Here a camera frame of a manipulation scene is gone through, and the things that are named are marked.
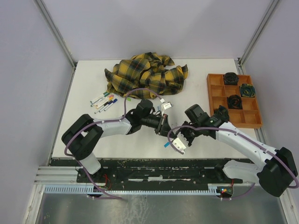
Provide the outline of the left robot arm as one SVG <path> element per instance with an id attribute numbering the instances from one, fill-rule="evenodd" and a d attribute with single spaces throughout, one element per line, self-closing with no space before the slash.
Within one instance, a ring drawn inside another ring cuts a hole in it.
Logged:
<path id="1" fill-rule="evenodd" d="M 142 126 L 153 128 L 155 133 L 167 136 L 170 131 L 168 115 L 164 112 L 172 107 L 170 102 L 161 100 L 161 111 L 154 113 L 151 101 L 143 99 L 135 109 L 117 119 L 95 120 L 84 114 L 62 135 L 62 142 L 81 166 L 87 171 L 87 177 L 93 182 L 103 178 L 101 164 L 93 153 L 100 138 L 112 135 L 129 135 Z"/>

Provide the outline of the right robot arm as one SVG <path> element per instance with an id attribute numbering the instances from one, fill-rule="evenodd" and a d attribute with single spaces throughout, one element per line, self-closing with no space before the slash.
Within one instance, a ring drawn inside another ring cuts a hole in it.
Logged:
<path id="1" fill-rule="evenodd" d="M 228 179 L 240 179 L 259 184 L 267 193 L 279 197 L 286 189 L 297 189 L 298 171 L 292 152 L 282 147 L 276 149 L 248 136 L 229 121 L 228 111 L 220 106 L 217 113 L 209 116 L 195 104 L 185 114 L 189 121 L 178 127 L 189 145 L 199 136 L 211 137 L 232 147 L 251 160 L 251 163 L 225 160 L 214 171 L 215 179 L 226 182 Z"/>

